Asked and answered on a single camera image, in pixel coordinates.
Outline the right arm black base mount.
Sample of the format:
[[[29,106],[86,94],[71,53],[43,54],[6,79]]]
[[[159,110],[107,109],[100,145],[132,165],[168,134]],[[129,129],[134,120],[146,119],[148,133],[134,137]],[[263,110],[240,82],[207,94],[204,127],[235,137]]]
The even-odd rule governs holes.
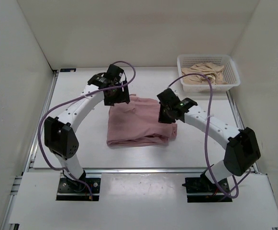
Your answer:
[[[186,177],[182,186],[186,188],[188,203],[232,202],[215,184],[204,183],[199,177]]]

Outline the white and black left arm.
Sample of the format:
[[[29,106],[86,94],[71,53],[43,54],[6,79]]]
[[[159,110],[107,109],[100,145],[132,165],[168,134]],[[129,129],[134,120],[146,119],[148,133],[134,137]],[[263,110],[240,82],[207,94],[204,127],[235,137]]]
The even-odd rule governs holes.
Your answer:
[[[107,106],[129,103],[128,82],[106,80],[104,77],[91,80],[78,98],[52,108],[55,110],[69,104],[65,111],[55,118],[48,116],[44,120],[44,144],[56,156],[61,168],[51,165],[45,153],[43,157],[51,168],[63,172],[69,186],[76,192],[86,186],[86,173],[76,156],[79,148],[76,131],[89,112],[101,102]]]

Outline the pink trousers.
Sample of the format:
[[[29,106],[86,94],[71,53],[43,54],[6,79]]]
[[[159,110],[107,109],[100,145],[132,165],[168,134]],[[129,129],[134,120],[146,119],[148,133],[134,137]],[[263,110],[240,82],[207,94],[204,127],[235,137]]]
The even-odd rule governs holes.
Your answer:
[[[129,103],[117,103],[109,109],[107,145],[143,147],[167,145],[177,137],[176,123],[159,123],[160,104],[151,98],[130,95]]]

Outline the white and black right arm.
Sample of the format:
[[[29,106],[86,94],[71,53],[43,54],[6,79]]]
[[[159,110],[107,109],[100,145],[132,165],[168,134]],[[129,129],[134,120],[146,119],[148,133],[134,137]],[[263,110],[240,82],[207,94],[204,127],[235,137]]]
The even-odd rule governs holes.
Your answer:
[[[261,157],[256,134],[250,128],[238,129],[208,115],[199,105],[179,103],[174,108],[160,105],[159,121],[174,123],[177,120],[193,126],[211,137],[225,150],[224,158],[202,174],[200,185],[212,191],[218,182],[230,176],[242,176]]]

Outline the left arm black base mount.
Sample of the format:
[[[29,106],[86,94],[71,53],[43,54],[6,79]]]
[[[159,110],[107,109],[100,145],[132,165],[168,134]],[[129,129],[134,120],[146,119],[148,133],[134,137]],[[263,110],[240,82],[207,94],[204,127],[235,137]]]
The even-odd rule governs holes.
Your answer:
[[[89,185],[92,195],[89,193],[89,189],[79,184],[78,188],[71,185],[71,182],[64,176],[60,177],[56,200],[57,201],[99,201],[100,197],[100,184],[101,178],[99,177],[86,177],[86,183]]]

